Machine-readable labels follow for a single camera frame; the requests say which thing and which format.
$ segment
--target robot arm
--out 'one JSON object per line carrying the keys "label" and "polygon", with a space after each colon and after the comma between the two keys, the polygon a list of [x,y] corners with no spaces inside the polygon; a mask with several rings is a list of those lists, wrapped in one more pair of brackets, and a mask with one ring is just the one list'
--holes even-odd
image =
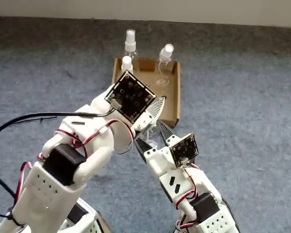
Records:
{"label": "robot arm", "polygon": [[136,147],[171,203],[181,210],[175,232],[239,233],[220,193],[194,165],[198,155],[194,135],[180,138],[161,121],[159,125],[166,147],[157,150],[141,139]]}
{"label": "robot arm", "polygon": [[155,98],[127,71],[91,105],[76,111],[103,117],[64,118],[43,146],[11,210],[12,217],[0,224],[0,233],[99,233],[97,213],[80,195],[115,151],[125,149],[137,130],[142,132],[153,123],[147,108]]}

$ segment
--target red and white wire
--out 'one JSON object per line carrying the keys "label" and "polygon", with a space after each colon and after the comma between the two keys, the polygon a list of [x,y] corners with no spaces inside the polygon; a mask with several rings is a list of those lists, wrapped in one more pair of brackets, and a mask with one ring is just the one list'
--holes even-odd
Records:
{"label": "red and white wire", "polygon": [[72,139],[72,144],[73,144],[73,146],[74,146],[75,148],[83,147],[83,150],[84,150],[84,156],[85,156],[85,158],[88,157],[88,153],[87,153],[87,150],[86,150],[86,148],[85,148],[85,145],[82,145],[82,144],[81,144],[82,142],[80,141],[80,139],[79,139],[77,136],[75,136],[75,135],[73,135],[73,134],[71,134],[71,133],[69,133],[69,132],[67,132],[67,131],[60,130],[60,129],[57,129],[57,130],[55,131],[55,133],[61,133],[61,134],[64,134],[64,135],[70,137],[70,138]]}
{"label": "red and white wire", "polygon": [[25,173],[25,168],[28,167],[29,169],[32,169],[32,165],[30,162],[24,162],[20,168],[20,178],[18,181],[18,185],[17,185],[17,190],[16,190],[16,197],[14,200],[14,204],[16,204],[16,202],[19,199],[19,196],[21,194],[21,191],[23,189],[23,183],[24,183],[24,173]]}
{"label": "red and white wire", "polygon": [[75,136],[75,135],[73,135],[73,134],[71,134],[71,133],[68,133],[68,132],[66,132],[66,131],[64,131],[64,130],[60,130],[60,129],[58,129],[58,130],[56,130],[55,132],[56,132],[56,133],[62,133],[62,134],[65,134],[65,135],[71,137],[71,138],[72,138],[72,144],[73,144],[73,146],[74,146],[75,148],[83,147],[83,149],[84,149],[84,153],[85,153],[85,157],[87,158],[88,155],[87,155],[87,151],[86,151],[85,145],[86,145],[87,143],[89,143],[89,142],[90,142],[94,137],[96,137],[97,135],[99,135],[100,132],[101,132],[101,130],[102,130],[103,128],[105,128],[105,127],[108,128],[108,127],[110,127],[112,124],[117,123],[117,122],[124,124],[125,127],[127,128],[127,130],[129,131],[129,135],[130,135],[130,139],[131,139],[131,148],[130,148],[129,150],[126,151],[126,152],[128,152],[128,151],[130,151],[130,150],[133,148],[133,138],[134,138],[134,135],[133,135],[133,132],[131,131],[130,127],[129,127],[127,124],[125,124],[123,121],[120,121],[120,120],[117,120],[117,119],[109,120],[109,121],[108,121],[104,126],[102,126],[102,127],[99,128],[97,131],[95,131],[92,135],[90,135],[89,137],[87,137],[87,138],[84,140],[84,142],[81,142],[80,139],[79,139],[77,136]]}
{"label": "red and white wire", "polygon": [[37,155],[37,159],[38,159],[40,162],[44,162],[44,161],[45,161],[45,159],[44,159],[43,156],[42,156],[42,153],[39,153],[39,154]]}
{"label": "red and white wire", "polygon": [[188,221],[188,222],[184,223],[185,219],[186,219],[186,215],[183,215],[182,219],[181,220],[178,220],[176,222],[176,229],[179,232],[183,232],[183,229],[190,228],[190,227],[192,227],[192,226],[194,226],[196,224],[196,220],[194,220],[194,221]]}
{"label": "red and white wire", "polygon": [[194,167],[196,169],[200,169],[199,166],[197,166],[196,164],[189,164],[191,167]]}
{"label": "red and white wire", "polygon": [[176,209],[178,209],[178,206],[180,204],[180,202],[182,202],[184,199],[195,199],[198,195],[198,192],[197,192],[197,187],[195,185],[195,182],[192,178],[192,176],[186,171],[186,169],[184,168],[184,171],[187,173],[187,175],[189,176],[189,179],[194,187],[193,190],[190,190],[188,192],[186,192],[177,202],[176,202]]}

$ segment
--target cardboard box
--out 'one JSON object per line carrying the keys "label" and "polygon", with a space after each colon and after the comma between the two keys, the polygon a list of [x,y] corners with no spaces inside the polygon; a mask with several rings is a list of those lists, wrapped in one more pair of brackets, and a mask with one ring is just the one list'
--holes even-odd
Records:
{"label": "cardboard box", "polygon": [[[170,127],[175,127],[180,119],[180,63],[174,62],[173,76],[168,86],[161,88],[156,85],[158,73],[155,73],[155,59],[139,59],[140,72],[134,75],[146,84],[156,95],[157,98],[166,96],[165,106],[160,120]],[[112,83],[115,83],[121,77],[122,59],[116,58],[113,68]]]}
{"label": "cardboard box", "polygon": [[112,231],[111,231],[109,225],[107,224],[107,222],[105,221],[105,219],[102,217],[101,213],[99,211],[97,211],[97,213],[98,213],[97,218],[100,222],[100,226],[102,227],[103,232],[104,233],[111,233]]}

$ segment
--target white wall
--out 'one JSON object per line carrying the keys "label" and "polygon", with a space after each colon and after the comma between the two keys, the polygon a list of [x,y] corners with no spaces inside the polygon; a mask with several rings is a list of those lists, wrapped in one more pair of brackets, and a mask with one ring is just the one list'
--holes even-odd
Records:
{"label": "white wall", "polygon": [[291,0],[0,0],[0,16],[291,27]]}

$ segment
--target bottle cap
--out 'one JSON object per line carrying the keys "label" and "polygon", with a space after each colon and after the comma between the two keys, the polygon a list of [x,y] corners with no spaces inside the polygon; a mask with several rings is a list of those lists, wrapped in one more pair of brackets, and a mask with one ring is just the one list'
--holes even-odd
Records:
{"label": "bottle cap", "polygon": [[174,46],[172,44],[167,44],[160,52],[160,60],[168,61],[173,54]]}
{"label": "bottle cap", "polygon": [[135,32],[135,30],[129,29],[126,31],[125,51],[127,51],[127,52],[136,51],[136,32]]}
{"label": "bottle cap", "polygon": [[132,73],[131,57],[129,56],[124,56],[122,58],[122,72],[125,70],[128,70],[130,73]]}

